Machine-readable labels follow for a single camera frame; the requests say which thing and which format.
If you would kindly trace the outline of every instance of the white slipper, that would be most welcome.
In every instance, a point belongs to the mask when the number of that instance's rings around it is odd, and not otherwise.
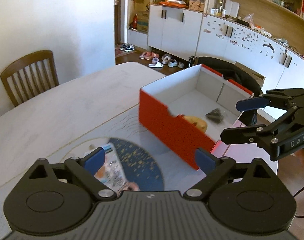
[[[149,67],[163,67],[164,65],[161,62],[156,62],[155,64],[149,64]]]

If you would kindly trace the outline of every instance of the wooden chair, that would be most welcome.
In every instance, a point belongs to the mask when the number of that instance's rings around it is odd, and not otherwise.
[[[15,106],[58,86],[53,52],[40,50],[16,60],[4,69],[1,80]]]

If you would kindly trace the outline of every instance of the red box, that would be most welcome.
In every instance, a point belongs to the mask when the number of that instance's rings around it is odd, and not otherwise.
[[[241,115],[235,105],[252,92],[205,66],[196,65],[150,83],[140,90],[139,121],[194,169],[198,147],[210,152],[225,128],[232,127]],[[205,115],[220,108],[220,124]],[[186,121],[182,115],[206,120],[207,131]]]

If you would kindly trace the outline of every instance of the black cable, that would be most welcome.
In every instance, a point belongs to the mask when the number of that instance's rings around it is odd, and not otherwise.
[[[302,189],[300,189],[297,193],[295,193],[293,195],[293,197],[297,196],[299,193],[301,193],[302,191],[304,191],[304,187]],[[304,218],[304,216],[295,216],[295,218]]]

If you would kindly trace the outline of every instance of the table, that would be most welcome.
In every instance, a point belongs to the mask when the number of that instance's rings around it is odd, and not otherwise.
[[[202,179],[202,171],[190,168],[138,122],[139,89],[162,77],[139,63],[124,63],[48,90],[1,116],[0,238],[10,232],[2,212],[5,197],[31,164],[40,157],[58,163],[70,157],[68,153],[85,139],[106,135],[133,141],[155,152],[157,162],[171,160],[173,169],[166,167],[163,171],[167,178],[171,172],[177,173],[180,165],[186,173],[177,183],[165,179],[166,190],[184,190]],[[130,127],[124,127],[127,121],[133,122]],[[238,162],[249,162],[257,156],[268,159],[268,154],[255,145],[251,151],[250,155],[246,151],[246,159],[240,158],[242,152],[234,157]]]

